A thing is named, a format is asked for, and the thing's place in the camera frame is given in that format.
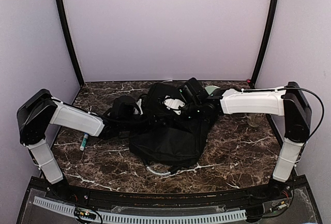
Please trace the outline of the black student bag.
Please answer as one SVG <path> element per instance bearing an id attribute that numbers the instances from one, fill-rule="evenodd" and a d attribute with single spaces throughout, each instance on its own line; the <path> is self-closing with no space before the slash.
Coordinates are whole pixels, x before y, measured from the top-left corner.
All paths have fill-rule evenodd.
<path id="1" fill-rule="evenodd" d="M 165 83 L 153 84 L 146 95 L 144 110 L 152 117 L 155 130 L 129 138 L 130 152 L 140 157 L 146 167 L 151 162 L 167 165 L 171 167 L 170 174 L 198 162 L 215 122 L 186 121 L 160 110 L 157 98 L 169 95 L 182 100 L 179 88 Z"/>

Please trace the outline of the green white marker pen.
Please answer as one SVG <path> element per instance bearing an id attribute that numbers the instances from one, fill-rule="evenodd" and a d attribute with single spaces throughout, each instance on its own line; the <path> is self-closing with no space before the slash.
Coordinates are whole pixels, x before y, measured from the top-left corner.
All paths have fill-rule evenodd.
<path id="1" fill-rule="evenodd" d="M 89 137 L 89 134 L 85 133 L 84 136 L 83 136 L 83 140 L 81 142 L 81 145 L 80 145 L 80 151 L 85 150 L 86 144 L 87 144 L 87 141 L 88 141 L 88 137 Z"/>

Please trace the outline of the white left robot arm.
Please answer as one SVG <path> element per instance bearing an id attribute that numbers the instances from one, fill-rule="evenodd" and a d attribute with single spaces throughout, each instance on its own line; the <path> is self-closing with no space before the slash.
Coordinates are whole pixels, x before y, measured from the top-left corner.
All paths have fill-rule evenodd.
<path id="1" fill-rule="evenodd" d="M 34 164 L 60 200 L 69 201 L 73 190 L 46 141 L 48 126 L 63 126 L 106 140 L 149 124 L 141 106 L 128 96 L 114 111 L 114 117 L 84 111 L 53 97 L 47 89 L 39 90 L 17 110 L 20 143 L 27 147 Z"/>

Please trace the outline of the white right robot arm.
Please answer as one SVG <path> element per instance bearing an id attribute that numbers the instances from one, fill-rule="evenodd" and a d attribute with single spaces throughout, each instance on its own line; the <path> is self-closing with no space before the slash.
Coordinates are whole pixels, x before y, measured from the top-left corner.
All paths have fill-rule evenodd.
<path id="1" fill-rule="evenodd" d="M 176 102 L 175 111 L 186 118 L 204 115 L 231 115 L 237 113 L 269 114 L 284 117 L 285 133 L 273 174 L 264 188 L 264 196 L 275 200 L 285 189 L 295 165 L 299 162 L 308 140 L 314 135 L 311 129 L 312 109 L 305 93 L 316 93 L 301 88 L 296 82 L 267 89 L 203 88 L 191 78 L 179 88 L 182 100 Z"/>

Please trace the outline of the pale green ceramic bowl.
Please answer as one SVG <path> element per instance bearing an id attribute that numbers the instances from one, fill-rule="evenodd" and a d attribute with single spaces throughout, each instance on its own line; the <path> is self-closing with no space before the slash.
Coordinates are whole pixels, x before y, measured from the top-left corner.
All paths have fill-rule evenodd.
<path id="1" fill-rule="evenodd" d="M 209 96 L 218 96 L 220 95 L 221 88 L 214 85 L 209 85 L 204 88 Z"/>

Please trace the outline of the beige ceramic mug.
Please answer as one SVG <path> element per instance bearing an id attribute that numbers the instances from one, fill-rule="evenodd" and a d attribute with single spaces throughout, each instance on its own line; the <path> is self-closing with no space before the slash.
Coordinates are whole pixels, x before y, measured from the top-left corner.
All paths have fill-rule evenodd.
<path id="1" fill-rule="evenodd" d="M 262 113 L 247 113 L 245 114 L 247 124 L 250 127 L 257 128 L 261 125 L 265 114 Z"/>

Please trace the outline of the small circuit board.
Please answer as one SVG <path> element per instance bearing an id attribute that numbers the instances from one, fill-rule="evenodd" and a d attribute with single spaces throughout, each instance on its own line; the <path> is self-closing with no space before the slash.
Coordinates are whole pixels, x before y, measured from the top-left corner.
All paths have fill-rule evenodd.
<path id="1" fill-rule="evenodd" d="M 85 208 L 77 207 L 74 210 L 74 216 L 81 220 L 95 220 L 97 215 Z"/>

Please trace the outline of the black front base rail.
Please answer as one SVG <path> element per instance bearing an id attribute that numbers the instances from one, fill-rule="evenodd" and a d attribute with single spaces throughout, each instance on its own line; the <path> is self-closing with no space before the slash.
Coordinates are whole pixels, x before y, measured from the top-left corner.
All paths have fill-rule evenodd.
<path id="1" fill-rule="evenodd" d="M 48 191 L 48 183 L 38 177 L 31 177 L 28 188 L 25 192 L 24 199 L 20 211 L 24 211 L 25 207 L 32 204 L 34 196 L 33 193 L 40 193 L 42 197 L 50 198 L 51 200 L 61 200 L 59 197 Z M 285 189 L 292 197 L 295 191 L 295 199 L 306 197 L 308 203 L 314 202 L 312 192 L 305 175 L 298 176 L 295 180 L 287 182 L 290 189 Z M 142 208 L 183 208 L 183 207 L 208 207 L 216 205 L 225 205 L 226 209 L 239 208 L 249 209 L 249 211 L 261 212 L 262 205 L 268 202 L 275 202 L 285 199 L 286 196 L 280 193 L 279 196 L 267 198 L 262 196 L 266 193 L 268 185 L 259 185 L 243 189 L 232 189 L 214 192 L 203 193 L 175 193 L 175 194 L 149 194 L 149 193 L 128 193 L 128 192 L 114 192 L 109 190 L 97 190 L 78 186 L 69 185 L 72 193 L 78 197 L 78 204 L 83 207 L 91 207 L 93 209 L 102 208 L 110 209 L 112 206 L 129 206 Z"/>

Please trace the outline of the left black corner post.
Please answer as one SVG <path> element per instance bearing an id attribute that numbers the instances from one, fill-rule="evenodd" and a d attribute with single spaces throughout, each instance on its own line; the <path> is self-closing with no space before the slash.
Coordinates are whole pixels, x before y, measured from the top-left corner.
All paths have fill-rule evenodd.
<path id="1" fill-rule="evenodd" d="M 66 16 L 66 10 L 65 10 L 65 6 L 64 6 L 64 0 L 55 0 L 55 1 L 56 1 L 57 12 L 58 12 L 59 20 L 61 23 L 62 32 L 64 35 L 69 58 L 70 58 L 72 67 L 74 69 L 74 73 L 76 75 L 78 84 L 80 87 L 82 87 L 85 84 L 85 82 L 83 79 L 82 71 L 79 66 L 79 62 L 78 62 L 77 55 L 76 55 L 76 52 L 74 49 L 71 33 L 69 30 L 68 20 L 67 20 L 67 16 Z"/>

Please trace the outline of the black corner post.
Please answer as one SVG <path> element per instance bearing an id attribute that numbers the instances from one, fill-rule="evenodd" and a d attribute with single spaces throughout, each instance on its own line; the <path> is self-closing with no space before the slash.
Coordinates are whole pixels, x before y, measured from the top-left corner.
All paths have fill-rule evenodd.
<path id="1" fill-rule="evenodd" d="M 56 1 L 57 12 L 58 12 L 59 20 L 61 23 L 62 32 L 64 35 L 69 58 L 70 58 L 72 67 L 74 69 L 74 73 L 76 75 L 78 84 L 80 87 L 82 87 L 85 84 L 85 82 L 83 79 L 82 71 L 79 66 L 79 62 L 78 62 L 77 55 L 76 55 L 76 52 L 74 49 L 71 33 L 69 30 L 68 20 L 67 20 L 67 16 L 66 16 L 66 10 L 65 10 L 65 6 L 64 6 L 64 0 L 55 0 L 55 1 Z"/>
<path id="2" fill-rule="evenodd" d="M 277 9 L 277 3 L 278 0 L 270 0 L 269 2 L 269 8 L 268 8 L 268 13 L 267 13 L 267 18 L 266 18 L 266 23 L 265 23 L 265 27 L 264 27 L 264 32 L 263 32 L 263 36 L 262 36 L 262 40 L 261 40 L 261 45 L 259 48 L 259 52 L 258 52 L 258 56 L 257 56 L 257 60 L 254 66 L 254 70 L 250 79 L 250 86 L 251 87 L 255 87 L 262 65 L 263 65 L 263 61 L 265 58 L 265 54 L 266 54 L 266 50 L 267 50 L 267 46 L 269 43 L 269 38 L 272 32 L 272 27 L 273 27 L 273 23 L 274 23 L 274 18 L 275 18 L 275 13 L 276 13 L 276 9 Z"/>

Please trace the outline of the right black corner post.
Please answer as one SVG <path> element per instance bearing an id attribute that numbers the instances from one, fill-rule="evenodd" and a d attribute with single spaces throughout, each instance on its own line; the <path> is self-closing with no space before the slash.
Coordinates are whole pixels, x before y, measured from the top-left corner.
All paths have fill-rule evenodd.
<path id="1" fill-rule="evenodd" d="M 272 27 L 273 27 L 273 23 L 274 23 L 274 18 L 275 18 L 275 13 L 276 13 L 276 9 L 277 9 L 277 3 L 278 0 L 270 0 L 269 2 L 269 8 L 268 8 L 268 13 L 267 13 L 267 18 L 266 18 L 266 23 L 265 23 L 265 27 L 264 27 L 264 32 L 263 32 L 263 36 L 262 36 L 262 40 L 261 40 L 261 45 L 259 48 L 259 52 L 258 52 L 258 56 L 257 56 L 257 60 L 254 66 L 254 70 L 250 79 L 250 86 L 251 87 L 255 87 L 262 65 L 263 65 L 263 61 L 265 58 L 265 54 L 266 54 L 266 50 L 267 50 L 267 46 L 269 43 L 269 38 L 272 32 Z"/>

